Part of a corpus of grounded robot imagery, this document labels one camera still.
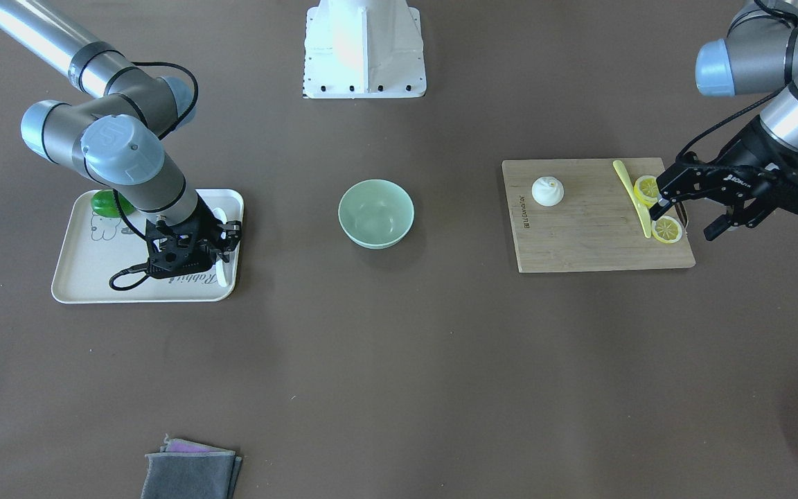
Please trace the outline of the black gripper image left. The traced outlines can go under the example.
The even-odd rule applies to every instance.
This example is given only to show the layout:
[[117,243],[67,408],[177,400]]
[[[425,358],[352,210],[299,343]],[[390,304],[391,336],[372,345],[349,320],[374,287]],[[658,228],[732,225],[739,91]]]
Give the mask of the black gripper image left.
[[227,265],[242,240],[242,222],[218,221],[211,209],[197,208],[190,218],[177,225],[159,220],[145,222],[147,271],[151,278],[164,280],[188,274],[202,274],[213,266]]

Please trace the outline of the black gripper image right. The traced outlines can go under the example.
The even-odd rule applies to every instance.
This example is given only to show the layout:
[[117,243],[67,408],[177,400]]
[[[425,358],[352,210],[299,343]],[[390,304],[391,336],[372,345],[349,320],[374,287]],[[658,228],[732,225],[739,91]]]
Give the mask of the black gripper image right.
[[726,208],[703,230],[713,241],[735,227],[755,228],[783,209],[798,215],[798,152],[778,142],[758,117],[720,150],[702,162],[689,152],[657,177],[656,209],[702,198]]

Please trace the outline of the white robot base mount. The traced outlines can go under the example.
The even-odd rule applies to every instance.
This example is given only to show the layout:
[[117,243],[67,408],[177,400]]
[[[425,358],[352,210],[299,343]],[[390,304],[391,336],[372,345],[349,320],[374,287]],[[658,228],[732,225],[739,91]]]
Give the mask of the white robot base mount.
[[419,98],[421,16],[405,1],[320,1],[306,13],[302,97]]

